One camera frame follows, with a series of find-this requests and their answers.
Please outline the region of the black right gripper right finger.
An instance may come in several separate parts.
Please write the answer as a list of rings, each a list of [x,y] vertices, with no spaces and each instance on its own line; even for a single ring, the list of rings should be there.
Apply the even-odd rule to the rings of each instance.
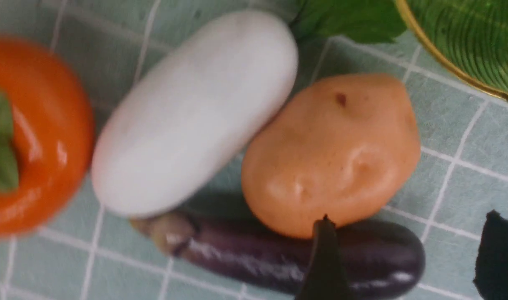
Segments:
[[[508,220],[496,210],[486,215],[473,284],[483,300],[508,300]]]

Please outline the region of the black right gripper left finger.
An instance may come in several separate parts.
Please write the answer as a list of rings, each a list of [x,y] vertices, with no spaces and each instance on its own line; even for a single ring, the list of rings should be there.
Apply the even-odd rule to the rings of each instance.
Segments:
[[[353,300],[334,223],[324,215],[314,223],[309,267],[296,300]]]

